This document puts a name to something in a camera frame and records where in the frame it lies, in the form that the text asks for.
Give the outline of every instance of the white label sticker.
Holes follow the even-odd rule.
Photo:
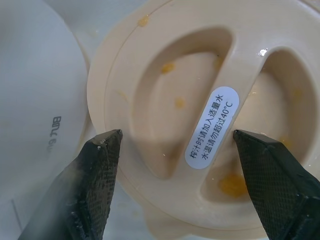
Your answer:
[[[208,167],[239,106],[239,96],[228,86],[215,89],[194,130],[184,157],[190,167]]]

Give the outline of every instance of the beige plastic lid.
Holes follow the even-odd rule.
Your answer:
[[[320,177],[317,6],[153,0],[98,48],[90,116],[98,133],[122,129],[118,180],[157,238],[266,236],[243,189],[235,129],[282,141]]]

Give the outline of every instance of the textured grip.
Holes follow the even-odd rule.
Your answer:
[[[320,239],[320,182],[269,137],[236,130],[248,193],[271,240]]]
[[[102,240],[121,140],[121,130],[113,130],[87,141],[53,181],[19,240]]]

